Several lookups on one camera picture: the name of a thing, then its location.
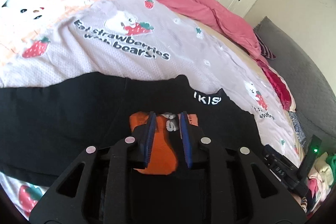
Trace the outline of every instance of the orange sock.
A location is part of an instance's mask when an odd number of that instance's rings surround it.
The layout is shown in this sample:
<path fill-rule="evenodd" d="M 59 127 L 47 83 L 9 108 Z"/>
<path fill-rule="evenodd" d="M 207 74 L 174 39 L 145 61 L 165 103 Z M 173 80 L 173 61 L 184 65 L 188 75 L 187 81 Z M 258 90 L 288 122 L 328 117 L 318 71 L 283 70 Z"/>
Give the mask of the orange sock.
<path fill-rule="evenodd" d="M 148 114 L 137 112 L 130 116 L 130 126 L 133 131 L 136 126 L 145 124 Z M 177 168 L 177 158 L 169 143 L 169 135 L 166 127 L 167 118 L 159 115 L 156 117 L 157 127 L 155 130 L 151 159 L 146 169 L 136 169 L 147 175 L 169 175 Z"/>

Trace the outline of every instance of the black device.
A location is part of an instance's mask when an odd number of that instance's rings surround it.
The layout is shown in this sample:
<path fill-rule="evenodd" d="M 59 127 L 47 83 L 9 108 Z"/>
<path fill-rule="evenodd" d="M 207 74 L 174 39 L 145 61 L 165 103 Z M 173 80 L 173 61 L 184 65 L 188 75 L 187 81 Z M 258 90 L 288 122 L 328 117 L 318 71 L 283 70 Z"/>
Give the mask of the black device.
<path fill-rule="evenodd" d="M 270 145 L 265 145 L 265 149 L 263 150 L 265 163 L 281 179 L 285 187 L 303 198 L 308 192 L 306 180 L 316 160 L 321 143 L 321 139 L 313 135 L 307 153 L 299 168 Z"/>
<path fill-rule="evenodd" d="M 137 126 L 132 136 L 109 148 L 84 150 L 37 203 L 30 223 L 139 223 L 133 218 L 129 174 L 148 165 L 155 127 L 156 115 L 151 112 L 147 124 Z M 191 125 L 186 112 L 180 115 L 180 133 L 188 168 L 203 169 L 207 176 L 202 223 L 305 223 L 300 205 L 248 148 L 223 149 Z"/>

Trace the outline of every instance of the strawberry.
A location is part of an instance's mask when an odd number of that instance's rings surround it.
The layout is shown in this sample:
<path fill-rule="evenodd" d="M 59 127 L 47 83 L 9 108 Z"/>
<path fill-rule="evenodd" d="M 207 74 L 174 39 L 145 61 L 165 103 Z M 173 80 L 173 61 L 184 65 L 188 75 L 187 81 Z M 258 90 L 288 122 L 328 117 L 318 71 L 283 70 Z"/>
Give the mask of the strawberry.
<path fill-rule="evenodd" d="M 24 53 L 22 54 L 23 58 L 31 58 L 36 56 L 41 56 L 45 53 L 48 47 L 49 39 L 46 37 L 43 37 L 43 39 L 35 41 L 33 45 L 26 49 Z"/>
<path fill-rule="evenodd" d="M 264 98 L 261 96 L 260 92 L 257 91 L 256 97 L 258 98 L 258 104 L 265 110 L 267 110 L 267 104 L 264 101 Z"/>
<path fill-rule="evenodd" d="M 154 27 L 151 26 L 148 22 L 140 22 L 136 23 L 134 28 L 126 26 L 124 29 L 128 31 L 126 35 L 139 35 L 153 32 Z"/>
<path fill-rule="evenodd" d="M 36 203 L 42 197 L 42 191 L 40 188 L 33 186 L 29 187 L 22 185 L 19 190 L 19 202 L 21 208 L 25 211 L 25 215 L 29 217 L 30 212 L 35 207 Z"/>
<path fill-rule="evenodd" d="M 200 29 L 200 28 L 196 28 L 196 32 L 197 32 L 197 34 L 196 34 L 196 36 L 198 37 L 198 38 L 200 38 L 200 39 L 203 39 L 204 38 L 204 34 L 202 33 L 202 30 Z"/>
<path fill-rule="evenodd" d="M 295 153 L 296 153 L 297 155 L 299 155 L 299 150 L 298 150 L 298 148 L 296 147 L 296 145 L 294 145 L 294 150 L 295 150 Z"/>
<path fill-rule="evenodd" d="M 154 1 L 152 0 L 145 0 L 145 7 L 148 9 L 153 9 L 154 7 Z"/>

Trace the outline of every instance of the pile of clothes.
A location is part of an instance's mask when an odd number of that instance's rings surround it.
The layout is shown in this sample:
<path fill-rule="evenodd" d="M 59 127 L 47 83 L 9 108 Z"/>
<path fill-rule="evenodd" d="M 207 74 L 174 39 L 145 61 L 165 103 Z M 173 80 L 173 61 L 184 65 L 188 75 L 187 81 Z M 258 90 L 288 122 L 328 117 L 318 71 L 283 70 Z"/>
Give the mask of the pile of clothes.
<path fill-rule="evenodd" d="M 313 215 L 330 193 L 336 182 L 336 155 L 321 155 L 308 175 L 309 191 L 306 195 L 308 217 Z"/>

